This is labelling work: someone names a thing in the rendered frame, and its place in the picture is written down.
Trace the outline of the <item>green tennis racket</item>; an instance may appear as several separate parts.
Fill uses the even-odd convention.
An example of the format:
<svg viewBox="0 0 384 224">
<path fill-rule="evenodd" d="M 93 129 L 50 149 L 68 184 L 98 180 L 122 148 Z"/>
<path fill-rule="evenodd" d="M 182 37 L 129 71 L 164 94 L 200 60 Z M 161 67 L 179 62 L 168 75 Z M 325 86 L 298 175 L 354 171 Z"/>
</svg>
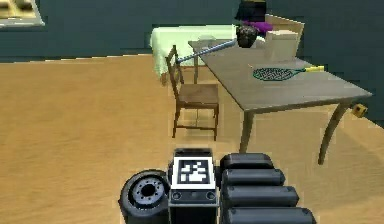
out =
<svg viewBox="0 0 384 224">
<path fill-rule="evenodd" d="M 285 81 L 302 72 L 321 72 L 324 66 L 306 68 L 258 68 L 252 73 L 253 77 L 261 81 Z"/>
</svg>

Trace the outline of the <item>brown wooden chair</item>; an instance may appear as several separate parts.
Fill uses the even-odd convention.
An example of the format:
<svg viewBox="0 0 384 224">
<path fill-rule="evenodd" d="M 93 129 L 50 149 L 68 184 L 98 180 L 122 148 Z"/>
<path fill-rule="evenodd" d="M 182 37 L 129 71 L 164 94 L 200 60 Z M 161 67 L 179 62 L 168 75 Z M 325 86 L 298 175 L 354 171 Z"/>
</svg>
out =
<svg viewBox="0 0 384 224">
<path fill-rule="evenodd" d="M 165 57 L 168 68 L 172 91 L 175 98 L 175 115 L 173 121 L 172 137 L 175 137 L 178 128 L 211 130 L 217 139 L 218 116 L 219 116 L 219 95 L 217 84 L 186 84 L 178 62 L 178 51 L 175 45 Z M 178 123 L 181 110 L 212 110 L 214 118 L 213 127 L 198 125 L 181 125 Z"/>
</svg>

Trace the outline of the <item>framed wall picture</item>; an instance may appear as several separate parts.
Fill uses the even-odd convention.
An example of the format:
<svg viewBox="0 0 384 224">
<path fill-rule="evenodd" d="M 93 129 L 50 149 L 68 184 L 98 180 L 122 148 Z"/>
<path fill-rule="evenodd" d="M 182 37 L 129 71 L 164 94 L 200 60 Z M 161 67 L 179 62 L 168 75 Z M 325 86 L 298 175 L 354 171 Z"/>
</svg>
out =
<svg viewBox="0 0 384 224">
<path fill-rule="evenodd" d="M 40 0 L 0 0 L 0 29 L 44 26 Z"/>
</svg>

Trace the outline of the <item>purple cloth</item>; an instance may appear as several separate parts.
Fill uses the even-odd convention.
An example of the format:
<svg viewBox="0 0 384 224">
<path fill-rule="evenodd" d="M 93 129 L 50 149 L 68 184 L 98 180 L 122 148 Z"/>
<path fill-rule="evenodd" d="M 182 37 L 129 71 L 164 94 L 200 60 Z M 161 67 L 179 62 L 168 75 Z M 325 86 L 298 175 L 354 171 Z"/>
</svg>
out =
<svg viewBox="0 0 384 224">
<path fill-rule="evenodd" d="M 243 24 L 254 27 L 260 35 L 265 35 L 268 31 L 273 30 L 273 26 L 268 22 L 244 21 Z"/>
</svg>

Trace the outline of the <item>small yellow cube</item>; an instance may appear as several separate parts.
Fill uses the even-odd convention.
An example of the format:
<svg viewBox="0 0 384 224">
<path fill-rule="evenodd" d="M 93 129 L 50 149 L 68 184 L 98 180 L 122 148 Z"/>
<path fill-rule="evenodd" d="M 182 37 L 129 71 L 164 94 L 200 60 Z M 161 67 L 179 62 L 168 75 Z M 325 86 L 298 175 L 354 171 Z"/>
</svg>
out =
<svg viewBox="0 0 384 224">
<path fill-rule="evenodd" d="M 352 114 L 358 118 L 362 118 L 367 112 L 368 108 L 362 104 L 356 104 L 352 108 Z"/>
</svg>

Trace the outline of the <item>grey wooden table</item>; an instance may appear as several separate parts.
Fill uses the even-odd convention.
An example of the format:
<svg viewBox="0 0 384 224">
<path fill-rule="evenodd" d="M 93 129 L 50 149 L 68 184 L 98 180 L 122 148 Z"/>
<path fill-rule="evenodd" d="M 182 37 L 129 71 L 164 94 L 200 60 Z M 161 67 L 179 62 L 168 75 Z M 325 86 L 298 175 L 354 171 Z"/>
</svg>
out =
<svg viewBox="0 0 384 224">
<path fill-rule="evenodd" d="M 285 81 L 261 81 L 253 77 L 257 68 L 308 67 L 306 61 L 295 58 L 273 62 L 260 47 L 227 49 L 205 54 L 201 60 L 243 110 L 243 129 L 239 151 L 247 151 L 256 114 L 286 111 L 334 104 L 336 109 L 325 129 L 318 163 L 323 164 L 332 135 L 348 107 L 357 99 L 370 97 L 367 90 L 329 72 L 299 73 Z"/>
</svg>

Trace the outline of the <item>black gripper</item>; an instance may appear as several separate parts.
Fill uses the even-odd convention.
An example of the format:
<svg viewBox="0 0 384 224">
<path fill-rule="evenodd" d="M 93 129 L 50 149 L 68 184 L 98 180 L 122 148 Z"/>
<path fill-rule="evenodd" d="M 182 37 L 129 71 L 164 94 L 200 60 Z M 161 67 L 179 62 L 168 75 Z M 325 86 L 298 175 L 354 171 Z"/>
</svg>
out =
<svg viewBox="0 0 384 224">
<path fill-rule="evenodd" d="M 165 171 L 143 170 L 129 178 L 118 200 L 125 224 L 169 224 Z"/>
</svg>

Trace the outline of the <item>blue baseball bat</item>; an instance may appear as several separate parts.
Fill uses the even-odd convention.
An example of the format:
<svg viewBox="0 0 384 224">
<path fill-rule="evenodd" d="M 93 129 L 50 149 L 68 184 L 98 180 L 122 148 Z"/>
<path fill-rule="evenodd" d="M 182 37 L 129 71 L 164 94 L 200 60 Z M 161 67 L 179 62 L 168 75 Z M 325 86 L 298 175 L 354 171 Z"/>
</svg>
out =
<svg viewBox="0 0 384 224">
<path fill-rule="evenodd" d="M 236 42 L 237 42 L 236 39 L 232 39 L 230 41 L 226 41 L 224 43 L 221 43 L 221 44 L 209 47 L 209 48 L 204 49 L 204 50 L 201 50 L 201 51 L 199 51 L 197 53 L 193 53 L 191 55 L 188 55 L 188 56 L 185 56 L 185 57 L 182 57 L 182 58 L 178 58 L 176 60 L 176 63 L 180 64 L 180 63 L 182 63 L 184 61 L 190 60 L 192 58 L 195 58 L 195 57 L 198 57 L 198 56 L 201 56 L 201 55 L 205 55 L 205 54 L 209 54 L 209 53 L 212 53 L 212 52 L 220 51 L 220 50 L 223 50 L 223 49 L 226 49 L 226 48 L 229 48 L 229 47 L 233 47 Z"/>
</svg>

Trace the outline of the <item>beige cardboard box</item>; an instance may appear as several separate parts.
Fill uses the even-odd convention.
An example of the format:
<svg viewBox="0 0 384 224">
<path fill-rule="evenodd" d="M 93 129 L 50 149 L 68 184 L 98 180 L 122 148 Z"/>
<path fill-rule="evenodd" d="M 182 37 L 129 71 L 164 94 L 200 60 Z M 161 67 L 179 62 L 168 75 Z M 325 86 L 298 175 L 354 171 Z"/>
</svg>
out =
<svg viewBox="0 0 384 224">
<path fill-rule="evenodd" d="M 266 14 L 272 26 L 265 36 L 265 56 L 271 61 L 290 61 L 296 57 L 305 24 L 303 22 Z"/>
</svg>

